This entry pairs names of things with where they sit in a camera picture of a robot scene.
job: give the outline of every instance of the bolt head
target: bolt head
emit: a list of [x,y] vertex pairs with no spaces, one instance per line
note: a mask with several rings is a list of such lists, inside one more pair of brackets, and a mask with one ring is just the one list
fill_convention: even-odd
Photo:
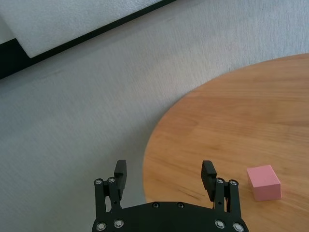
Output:
[[121,227],[123,227],[123,225],[124,225],[125,223],[124,223],[124,221],[122,221],[122,220],[116,220],[115,222],[114,222],[114,227],[116,227],[116,228],[121,228]]
[[217,179],[217,182],[218,182],[219,184],[222,184],[222,183],[223,183],[223,180]]
[[101,184],[101,183],[102,183],[102,180],[100,180],[100,179],[96,179],[95,183],[96,183],[97,185],[99,185],[99,184]]
[[225,227],[224,222],[222,222],[222,221],[220,221],[220,220],[216,220],[214,223],[215,223],[216,226],[217,226],[218,228],[220,228],[220,229],[223,229],[223,228]]
[[233,224],[233,227],[234,227],[234,229],[235,229],[236,231],[238,231],[238,232],[243,232],[243,231],[244,231],[243,226],[240,225],[239,223],[234,223],[234,224]]
[[154,203],[153,203],[153,208],[159,208],[159,203],[154,202]]
[[184,208],[184,204],[182,202],[177,203],[178,208]]
[[231,183],[231,185],[237,185],[237,182],[234,181],[234,180],[231,180],[230,183]]
[[103,231],[106,228],[106,224],[104,222],[101,222],[97,225],[97,231]]

